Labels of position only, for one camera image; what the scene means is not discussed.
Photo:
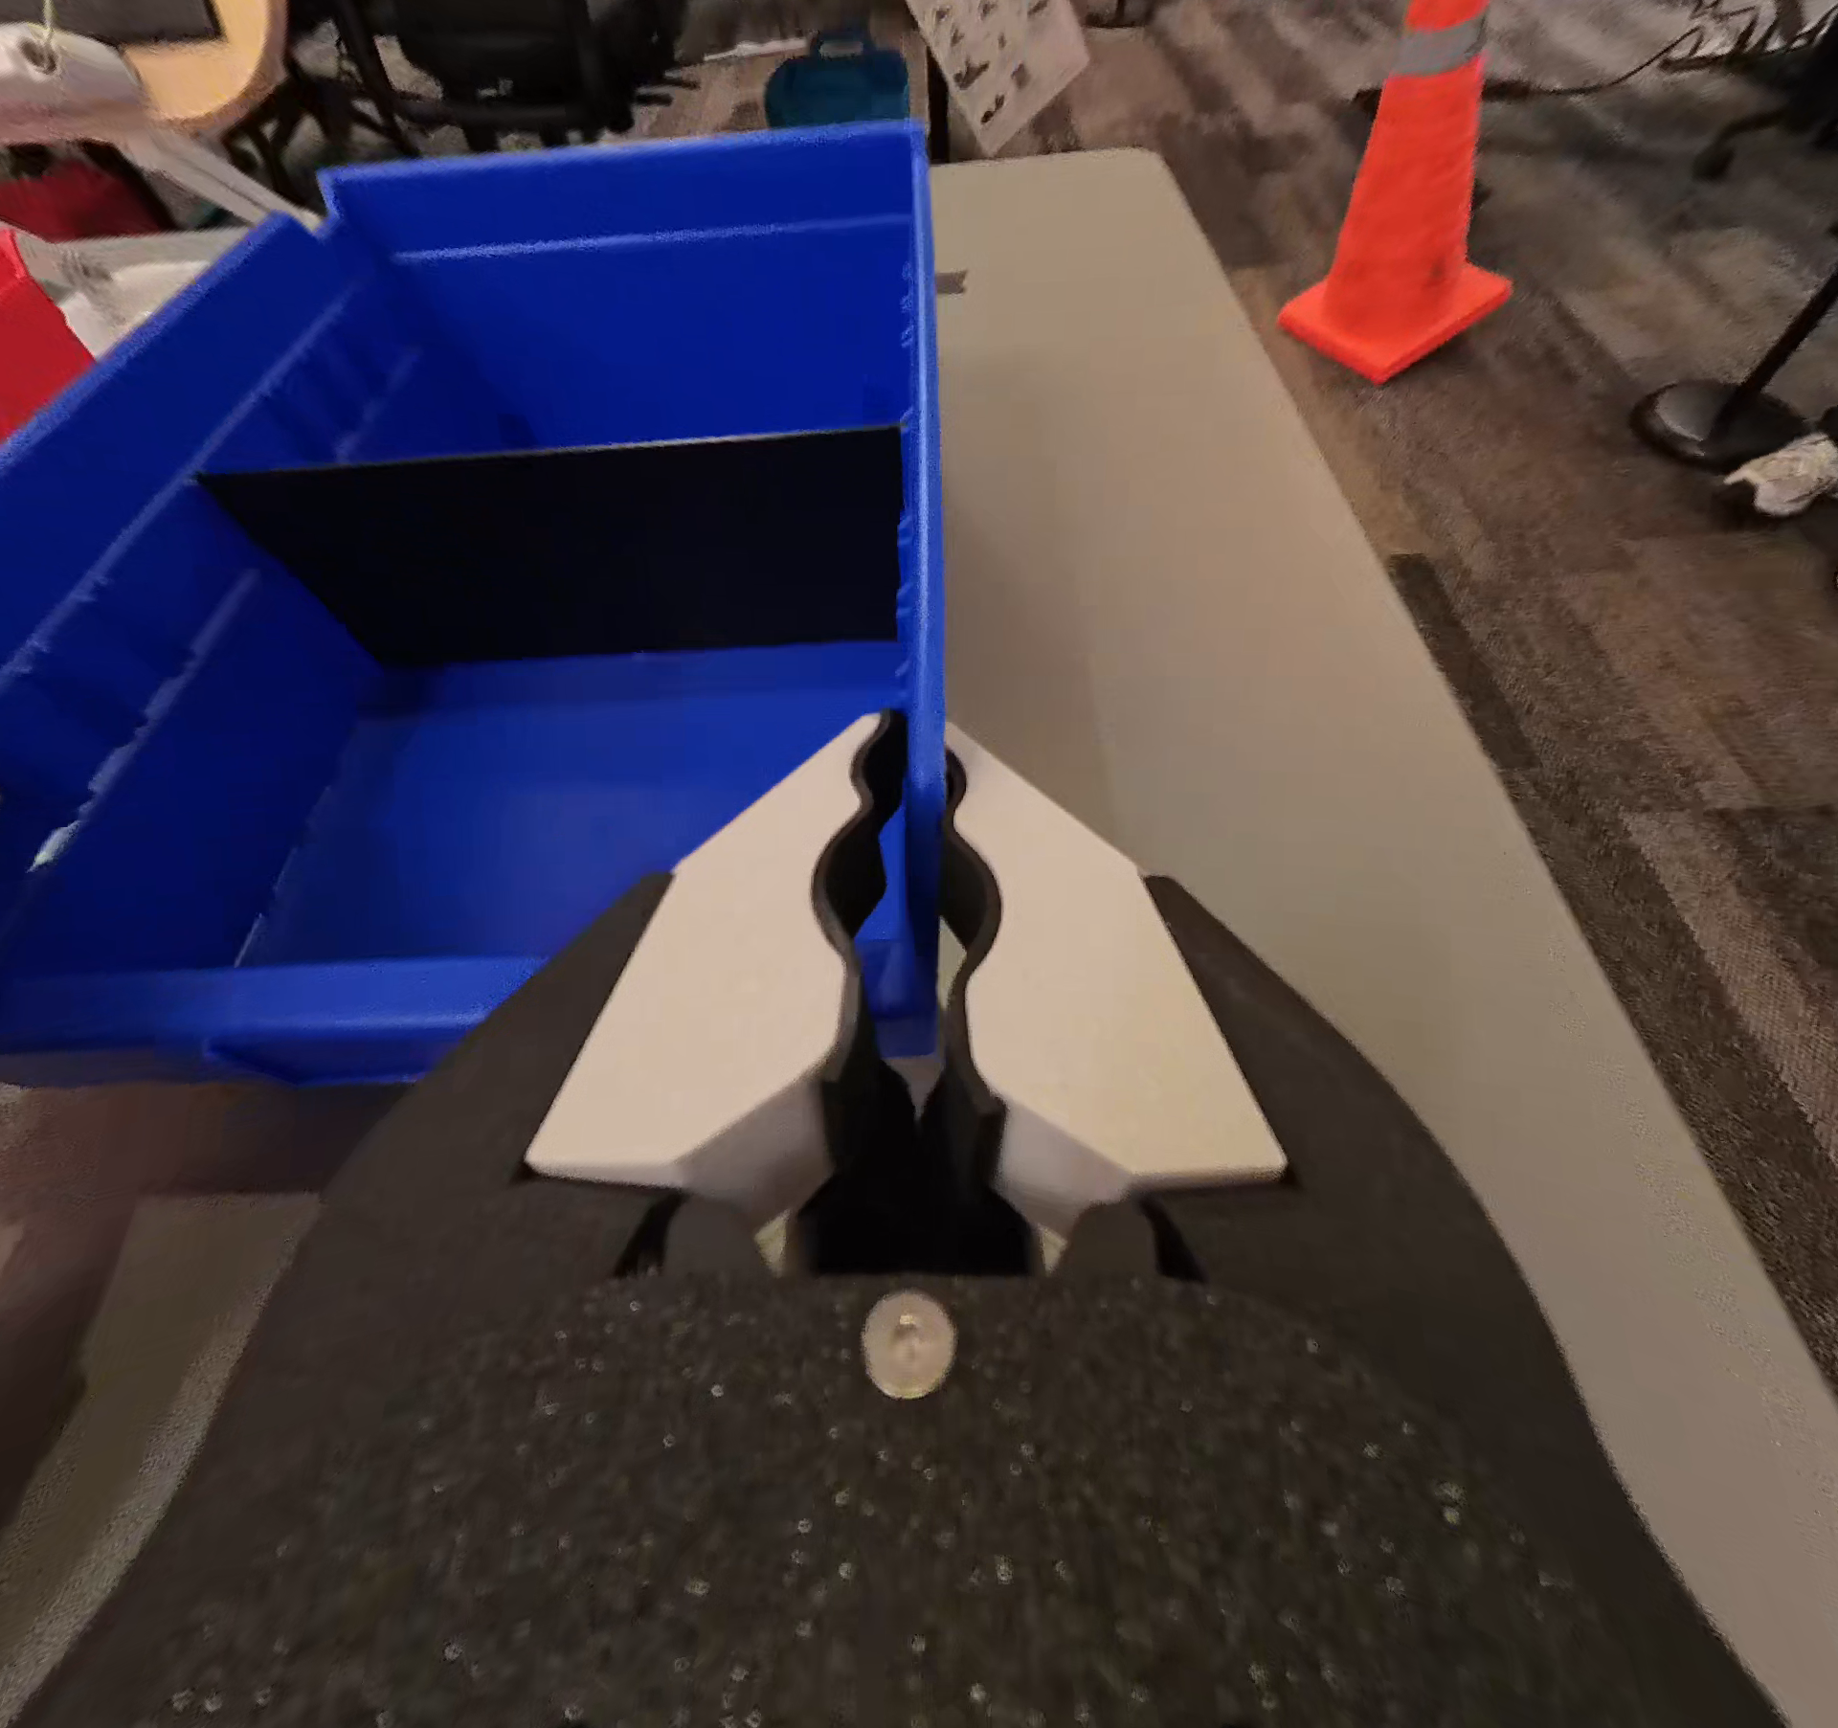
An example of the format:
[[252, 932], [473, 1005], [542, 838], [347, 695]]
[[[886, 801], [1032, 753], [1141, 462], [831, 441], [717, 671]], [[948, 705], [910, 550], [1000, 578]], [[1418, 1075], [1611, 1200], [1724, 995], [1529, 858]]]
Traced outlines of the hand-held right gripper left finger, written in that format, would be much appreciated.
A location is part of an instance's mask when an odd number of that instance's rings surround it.
[[640, 1202], [628, 1272], [765, 1276], [773, 1220], [861, 1240], [922, 1178], [857, 944], [904, 777], [904, 717], [863, 715], [668, 874], [522, 1154]]

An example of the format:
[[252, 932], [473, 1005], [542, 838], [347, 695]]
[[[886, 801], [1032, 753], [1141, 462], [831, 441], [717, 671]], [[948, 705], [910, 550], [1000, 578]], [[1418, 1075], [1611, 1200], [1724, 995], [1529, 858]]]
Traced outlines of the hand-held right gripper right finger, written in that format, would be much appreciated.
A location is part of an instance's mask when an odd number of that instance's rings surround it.
[[928, 1141], [962, 1220], [1067, 1238], [1087, 1210], [1280, 1182], [1145, 872], [956, 727], [946, 771]]

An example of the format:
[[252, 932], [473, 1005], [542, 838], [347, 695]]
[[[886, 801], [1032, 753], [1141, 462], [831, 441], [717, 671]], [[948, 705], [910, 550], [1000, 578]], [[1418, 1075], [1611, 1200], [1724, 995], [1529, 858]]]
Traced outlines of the blue storage bin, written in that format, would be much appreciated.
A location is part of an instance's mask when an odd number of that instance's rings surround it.
[[[928, 1029], [944, 808], [918, 122], [345, 166], [3, 443], [7, 1085], [411, 1081], [849, 721], [906, 777], [871, 1005]], [[202, 474], [896, 429], [898, 637], [391, 667]]]

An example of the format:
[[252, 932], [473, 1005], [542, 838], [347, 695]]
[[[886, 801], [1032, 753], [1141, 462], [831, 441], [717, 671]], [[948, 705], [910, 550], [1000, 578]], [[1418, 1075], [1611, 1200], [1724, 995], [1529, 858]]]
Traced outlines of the red storage bin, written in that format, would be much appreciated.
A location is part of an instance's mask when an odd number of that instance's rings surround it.
[[79, 379], [93, 355], [1, 230], [1, 439], [23, 429]]

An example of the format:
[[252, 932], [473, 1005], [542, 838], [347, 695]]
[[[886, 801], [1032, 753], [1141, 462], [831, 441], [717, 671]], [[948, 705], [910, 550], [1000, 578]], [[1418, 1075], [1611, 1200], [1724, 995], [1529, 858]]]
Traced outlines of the grey desk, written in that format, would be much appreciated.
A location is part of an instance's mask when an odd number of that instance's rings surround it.
[[[23, 1723], [1833, 1723], [1833, 1397], [1171, 174], [930, 172], [922, 1178], [628, 1272], [522, 1154], [666, 874], [397, 1091]], [[1147, 876], [1272, 1186], [984, 1230], [946, 735]]]

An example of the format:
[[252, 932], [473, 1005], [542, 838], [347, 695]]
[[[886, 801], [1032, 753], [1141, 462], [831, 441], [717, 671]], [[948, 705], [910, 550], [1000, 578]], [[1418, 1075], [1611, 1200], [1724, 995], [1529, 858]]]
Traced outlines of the black bin divider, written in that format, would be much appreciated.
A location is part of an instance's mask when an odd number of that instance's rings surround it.
[[896, 429], [202, 474], [391, 667], [892, 643]]

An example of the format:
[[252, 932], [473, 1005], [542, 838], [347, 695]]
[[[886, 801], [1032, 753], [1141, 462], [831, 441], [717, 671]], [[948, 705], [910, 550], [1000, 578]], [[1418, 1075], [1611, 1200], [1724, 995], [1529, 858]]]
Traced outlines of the black pole base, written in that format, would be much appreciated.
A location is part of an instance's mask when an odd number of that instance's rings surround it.
[[1686, 466], [1728, 474], [1778, 453], [1807, 431], [1803, 415], [1772, 391], [1792, 355], [1835, 301], [1829, 270], [1756, 365], [1738, 381], [1678, 381], [1656, 387], [1630, 411], [1634, 437]]

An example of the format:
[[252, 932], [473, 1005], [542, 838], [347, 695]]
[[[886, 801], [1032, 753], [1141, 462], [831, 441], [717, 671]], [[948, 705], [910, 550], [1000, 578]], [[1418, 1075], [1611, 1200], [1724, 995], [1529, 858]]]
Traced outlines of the orange traffic cone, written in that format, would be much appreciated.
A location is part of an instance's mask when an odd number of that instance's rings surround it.
[[1326, 276], [1278, 323], [1370, 383], [1497, 311], [1507, 278], [1467, 256], [1489, 0], [1410, 0]]

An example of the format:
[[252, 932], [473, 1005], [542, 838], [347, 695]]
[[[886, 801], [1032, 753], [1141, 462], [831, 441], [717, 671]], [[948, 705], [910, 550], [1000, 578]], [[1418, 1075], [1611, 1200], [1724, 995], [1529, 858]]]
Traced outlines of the blue bag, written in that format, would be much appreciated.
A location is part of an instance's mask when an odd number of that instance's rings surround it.
[[763, 114], [771, 130], [906, 120], [906, 61], [861, 25], [823, 31], [771, 69]]

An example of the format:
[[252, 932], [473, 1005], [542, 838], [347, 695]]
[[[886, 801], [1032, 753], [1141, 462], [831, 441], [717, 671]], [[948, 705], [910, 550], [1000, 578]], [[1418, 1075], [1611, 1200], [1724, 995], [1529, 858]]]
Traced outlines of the printed paper sheet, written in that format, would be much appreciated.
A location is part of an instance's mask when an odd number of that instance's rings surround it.
[[1000, 154], [1089, 65], [1071, 0], [904, 0], [952, 109], [982, 156]]

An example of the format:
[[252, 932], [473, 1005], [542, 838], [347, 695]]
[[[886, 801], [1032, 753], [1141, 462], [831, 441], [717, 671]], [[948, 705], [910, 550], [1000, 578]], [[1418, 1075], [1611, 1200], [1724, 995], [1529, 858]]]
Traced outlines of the black office chair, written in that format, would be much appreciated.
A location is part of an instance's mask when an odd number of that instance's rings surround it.
[[331, 25], [345, 93], [397, 154], [457, 130], [471, 152], [632, 130], [674, 89], [692, 0], [288, 0], [304, 35]]

